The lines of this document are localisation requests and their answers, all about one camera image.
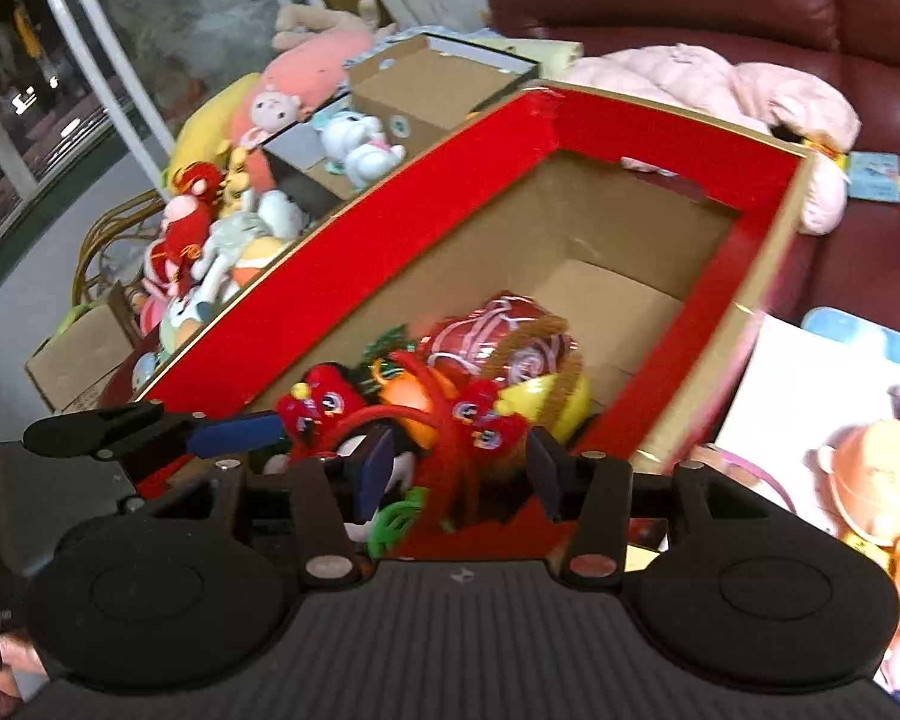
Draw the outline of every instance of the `yellow pillow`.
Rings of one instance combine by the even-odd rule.
[[[221,141],[226,141],[230,135],[233,112],[258,79],[259,73],[250,73],[237,79],[207,100],[187,119],[176,137],[176,148],[170,158],[170,165],[167,166],[168,182],[173,179],[175,172],[194,162],[213,162]]]

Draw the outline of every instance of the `red cardboard box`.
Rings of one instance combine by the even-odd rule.
[[[498,290],[570,319],[592,381],[578,449],[660,472],[698,440],[754,341],[796,231],[799,146],[621,95],[516,95],[329,218],[140,394],[225,416],[314,362]],[[679,179],[621,169],[624,157]]]

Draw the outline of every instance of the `leather sofa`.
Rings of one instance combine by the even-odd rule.
[[[490,0],[509,37],[583,43],[587,55],[687,43],[730,62],[773,62],[844,93],[857,151],[900,155],[900,0]],[[832,306],[900,331],[900,204],[851,200],[829,236],[797,237],[773,312]]]

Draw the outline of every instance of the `white paper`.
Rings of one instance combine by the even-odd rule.
[[[716,443],[773,476],[800,517],[840,536],[816,450],[847,429],[891,418],[895,386],[896,362],[766,317]],[[757,491],[779,502],[768,485]]]

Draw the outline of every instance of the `small cardboard box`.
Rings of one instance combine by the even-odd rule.
[[[115,285],[98,303],[58,336],[47,341],[26,361],[34,386],[54,410],[96,406],[88,391],[103,391],[110,375],[140,343],[124,288]]]
[[[740,373],[796,234],[811,153],[559,84],[526,90],[334,213],[161,368],[142,399],[271,408],[316,362],[354,365],[500,290],[569,319],[597,418],[575,445],[660,472]],[[624,158],[679,178],[643,177]],[[242,338],[240,365],[221,365]]]
[[[360,194],[325,167],[317,122],[341,110],[380,119],[391,146],[407,160],[420,155],[467,117],[514,93],[539,74],[530,59],[437,35],[415,35],[350,69],[350,94],[262,146],[274,181],[311,218],[323,218]]]

